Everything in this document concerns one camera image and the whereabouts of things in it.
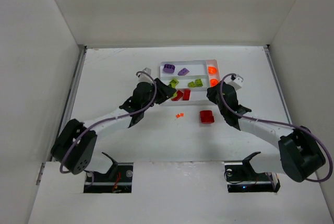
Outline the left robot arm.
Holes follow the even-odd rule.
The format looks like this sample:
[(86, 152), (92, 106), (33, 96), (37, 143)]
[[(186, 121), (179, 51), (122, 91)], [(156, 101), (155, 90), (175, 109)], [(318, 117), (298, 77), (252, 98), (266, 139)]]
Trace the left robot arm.
[(111, 175), (116, 162), (106, 152), (97, 152), (96, 143), (133, 127), (144, 118), (149, 107), (164, 103), (175, 93), (175, 88), (158, 78), (153, 83), (141, 81), (132, 96), (113, 112), (86, 122), (68, 121), (51, 148), (52, 157), (61, 164), (61, 172), (76, 175), (88, 171)]

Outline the green studded lego brick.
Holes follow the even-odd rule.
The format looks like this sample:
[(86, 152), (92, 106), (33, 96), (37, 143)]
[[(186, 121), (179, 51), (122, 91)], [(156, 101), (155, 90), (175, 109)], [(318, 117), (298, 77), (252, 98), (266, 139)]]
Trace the green studded lego brick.
[(202, 82), (202, 79), (196, 79), (195, 80), (195, 85), (196, 85), (196, 87), (203, 87), (204, 84)]

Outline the lime green square lego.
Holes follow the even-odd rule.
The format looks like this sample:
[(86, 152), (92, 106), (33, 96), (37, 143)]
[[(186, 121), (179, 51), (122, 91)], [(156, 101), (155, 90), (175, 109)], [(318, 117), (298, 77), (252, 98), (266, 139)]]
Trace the lime green square lego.
[(176, 86), (179, 84), (179, 81), (177, 79), (172, 79), (169, 84), (172, 84), (172, 88), (176, 88)]

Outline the purple round lego brick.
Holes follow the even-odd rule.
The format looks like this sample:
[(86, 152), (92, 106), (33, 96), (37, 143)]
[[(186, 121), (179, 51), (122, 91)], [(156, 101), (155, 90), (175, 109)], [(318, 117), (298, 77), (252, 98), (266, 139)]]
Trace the purple round lego brick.
[(163, 66), (163, 72), (173, 74), (175, 72), (175, 66), (173, 64), (166, 63)]

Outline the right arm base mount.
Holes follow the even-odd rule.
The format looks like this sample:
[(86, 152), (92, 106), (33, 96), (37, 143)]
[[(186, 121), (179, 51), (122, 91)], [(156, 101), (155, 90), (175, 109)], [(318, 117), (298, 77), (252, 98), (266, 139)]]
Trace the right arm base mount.
[(224, 179), (229, 193), (277, 193), (281, 187), (275, 173), (257, 173), (250, 161), (260, 154), (254, 152), (239, 161), (224, 162)]

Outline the large red lego block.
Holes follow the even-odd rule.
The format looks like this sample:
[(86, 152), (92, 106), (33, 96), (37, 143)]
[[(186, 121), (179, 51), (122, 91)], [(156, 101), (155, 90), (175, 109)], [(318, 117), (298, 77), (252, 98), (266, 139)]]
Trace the large red lego block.
[(214, 123), (214, 116), (211, 110), (202, 110), (199, 112), (201, 124)]

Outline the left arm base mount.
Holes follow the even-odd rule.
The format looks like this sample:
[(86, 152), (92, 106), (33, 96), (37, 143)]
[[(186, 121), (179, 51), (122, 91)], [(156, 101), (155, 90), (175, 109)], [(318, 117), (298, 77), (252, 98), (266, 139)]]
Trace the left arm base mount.
[(84, 193), (122, 194), (132, 192), (134, 164), (117, 162), (110, 155), (102, 152), (89, 163), (86, 172)]

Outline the orange round lego piece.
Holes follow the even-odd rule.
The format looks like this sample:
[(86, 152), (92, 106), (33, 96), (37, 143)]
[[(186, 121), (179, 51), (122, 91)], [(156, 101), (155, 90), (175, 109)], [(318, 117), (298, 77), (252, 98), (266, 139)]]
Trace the orange round lego piece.
[(219, 83), (219, 81), (217, 79), (215, 79), (215, 78), (210, 79), (210, 86), (211, 87), (216, 86), (218, 83)]

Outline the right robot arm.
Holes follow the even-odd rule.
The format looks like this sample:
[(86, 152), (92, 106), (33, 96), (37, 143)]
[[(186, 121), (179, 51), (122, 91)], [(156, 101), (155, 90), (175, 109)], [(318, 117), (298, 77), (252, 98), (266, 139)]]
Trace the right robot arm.
[(218, 106), (227, 125), (277, 149), (272, 157), (262, 158), (254, 152), (244, 158), (245, 167), (252, 173), (283, 173), (295, 182), (303, 182), (329, 160), (323, 145), (308, 128), (256, 119), (251, 109), (239, 104), (232, 85), (219, 82), (207, 89), (207, 98)]

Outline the orange flower lego piece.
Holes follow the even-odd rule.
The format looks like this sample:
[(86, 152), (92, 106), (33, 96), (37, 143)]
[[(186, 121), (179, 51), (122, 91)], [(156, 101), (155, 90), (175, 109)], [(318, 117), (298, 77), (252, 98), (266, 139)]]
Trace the orange flower lego piece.
[(208, 66), (208, 74), (215, 75), (217, 73), (217, 69), (214, 66)]

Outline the red rounded lego brick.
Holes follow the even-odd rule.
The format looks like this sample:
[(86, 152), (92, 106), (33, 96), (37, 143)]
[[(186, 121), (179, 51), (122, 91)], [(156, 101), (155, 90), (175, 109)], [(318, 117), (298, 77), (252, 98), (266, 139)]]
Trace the red rounded lego brick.
[(185, 89), (183, 91), (183, 101), (189, 101), (191, 90)]

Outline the small red lego brick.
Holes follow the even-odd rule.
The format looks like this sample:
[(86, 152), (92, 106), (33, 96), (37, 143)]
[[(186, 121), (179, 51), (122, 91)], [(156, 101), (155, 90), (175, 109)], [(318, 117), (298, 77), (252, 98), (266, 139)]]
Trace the small red lego brick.
[(173, 97), (171, 98), (171, 101), (178, 101), (179, 99), (181, 99), (183, 97), (183, 92), (178, 90)]

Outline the purple wedge lego piece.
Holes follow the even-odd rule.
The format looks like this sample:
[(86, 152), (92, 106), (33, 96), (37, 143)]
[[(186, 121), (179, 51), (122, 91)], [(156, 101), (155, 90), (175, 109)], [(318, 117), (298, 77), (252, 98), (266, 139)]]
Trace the purple wedge lego piece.
[(189, 70), (187, 69), (187, 68), (182, 68), (178, 73), (177, 73), (177, 75), (178, 76), (185, 76), (185, 75), (187, 75), (189, 73)]

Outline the small lime green lego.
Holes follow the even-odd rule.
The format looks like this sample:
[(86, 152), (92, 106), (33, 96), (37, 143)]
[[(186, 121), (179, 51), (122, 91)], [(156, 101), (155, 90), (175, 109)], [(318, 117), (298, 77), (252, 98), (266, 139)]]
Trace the small lime green lego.
[(196, 84), (195, 84), (194, 81), (189, 82), (187, 85), (188, 85), (189, 88), (194, 88), (194, 87), (196, 87)]

